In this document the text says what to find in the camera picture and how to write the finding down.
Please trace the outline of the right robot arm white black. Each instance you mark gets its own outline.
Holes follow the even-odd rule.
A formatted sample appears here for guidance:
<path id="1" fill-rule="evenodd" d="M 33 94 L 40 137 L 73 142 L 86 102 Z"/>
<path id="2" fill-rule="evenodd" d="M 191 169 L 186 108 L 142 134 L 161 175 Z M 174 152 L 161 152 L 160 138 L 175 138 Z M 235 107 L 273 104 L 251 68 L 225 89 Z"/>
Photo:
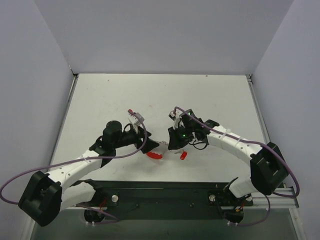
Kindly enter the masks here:
<path id="1" fill-rule="evenodd" d="M 180 150 L 186 145 L 197 143 L 220 148 L 247 164 L 250 174 L 236 177 L 226 185 L 226 190 L 235 198 L 260 192 L 271 195 L 289 175 L 276 144 L 269 142 L 265 147 L 234 134 L 211 119 L 202 121 L 189 109 L 172 110 L 168 115 L 173 125 L 168 129 L 169 150 Z"/>

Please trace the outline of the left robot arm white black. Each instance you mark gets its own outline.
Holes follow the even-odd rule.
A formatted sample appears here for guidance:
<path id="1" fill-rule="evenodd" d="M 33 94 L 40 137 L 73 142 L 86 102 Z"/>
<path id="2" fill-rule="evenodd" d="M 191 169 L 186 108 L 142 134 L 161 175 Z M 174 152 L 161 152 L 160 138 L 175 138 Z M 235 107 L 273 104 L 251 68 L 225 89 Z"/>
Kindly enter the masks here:
<path id="1" fill-rule="evenodd" d="M 142 126 L 131 124 L 124 131 L 119 121 L 106 124 L 95 143 L 76 162 L 68 163 L 46 173 L 35 172 L 19 202 L 18 207 L 41 227 L 47 226 L 60 211 L 78 203 L 92 206 L 101 203 L 103 194 L 80 179 L 98 170 L 116 157 L 118 148 L 133 145 L 146 154 L 159 147 L 159 142 L 150 139 L 151 133 Z"/>

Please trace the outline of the metal key holder red handle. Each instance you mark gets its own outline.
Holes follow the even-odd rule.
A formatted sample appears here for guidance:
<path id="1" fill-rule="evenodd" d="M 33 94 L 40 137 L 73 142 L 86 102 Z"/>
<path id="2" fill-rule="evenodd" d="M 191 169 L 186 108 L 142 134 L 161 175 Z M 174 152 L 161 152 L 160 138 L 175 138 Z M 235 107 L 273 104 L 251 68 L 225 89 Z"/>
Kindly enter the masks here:
<path id="1" fill-rule="evenodd" d="M 159 141 L 159 146 L 146 153 L 146 155 L 152 160 L 161 160 L 165 153 L 169 150 L 169 143 L 166 141 Z"/>

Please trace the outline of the small key red cap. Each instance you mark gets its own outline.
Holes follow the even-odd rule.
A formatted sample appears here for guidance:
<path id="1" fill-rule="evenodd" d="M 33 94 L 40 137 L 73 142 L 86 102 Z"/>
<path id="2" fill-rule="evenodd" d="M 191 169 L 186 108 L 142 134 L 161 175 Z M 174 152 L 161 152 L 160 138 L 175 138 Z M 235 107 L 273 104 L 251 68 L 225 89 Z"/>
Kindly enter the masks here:
<path id="1" fill-rule="evenodd" d="M 180 160 L 184 160 L 188 155 L 188 153 L 184 149 L 179 149 L 175 152 L 175 154 L 179 155 Z"/>

